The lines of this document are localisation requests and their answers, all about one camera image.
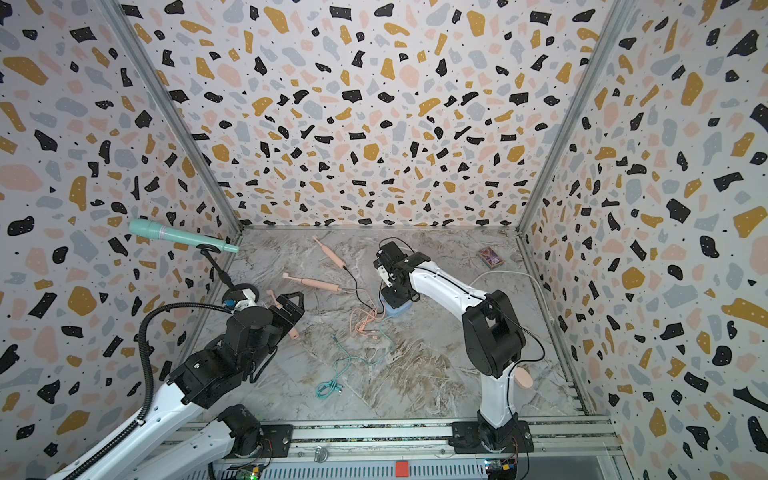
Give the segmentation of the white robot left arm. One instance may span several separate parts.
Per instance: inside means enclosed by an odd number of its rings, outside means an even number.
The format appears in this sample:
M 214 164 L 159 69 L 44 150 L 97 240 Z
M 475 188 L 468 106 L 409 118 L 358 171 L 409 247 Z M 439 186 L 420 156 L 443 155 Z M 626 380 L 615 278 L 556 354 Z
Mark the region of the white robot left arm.
M 146 338 L 151 321 L 162 313 L 193 308 L 227 313 L 220 340 L 190 355 L 156 389 Z M 146 458 L 152 448 L 242 382 L 258 381 L 277 352 L 278 344 L 305 312 L 301 292 L 283 294 L 268 308 L 241 310 L 203 303 L 181 302 L 156 308 L 142 320 L 138 332 L 145 399 L 136 414 L 54 479 L 115 479 Z

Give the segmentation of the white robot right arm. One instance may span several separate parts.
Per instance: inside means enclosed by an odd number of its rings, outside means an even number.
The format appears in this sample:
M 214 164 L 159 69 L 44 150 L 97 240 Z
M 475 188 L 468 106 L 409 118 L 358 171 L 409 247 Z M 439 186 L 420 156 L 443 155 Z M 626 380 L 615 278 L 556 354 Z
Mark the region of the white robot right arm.
M 525 330 L 509 297 L 500 290 L 478 290 L 444 272 L 427 255 L 407 254 L 393 241 L 379 247 L 373 265 L 383 281 L 380 295 L 386 307 L 394 310 L 428 297 L 460 321 L 467 357 L 481 375 L 481 404 L 476 433 L 459 446 L 505 451 L 523 433 L 515 389 L 533 386 L 523 367 Z

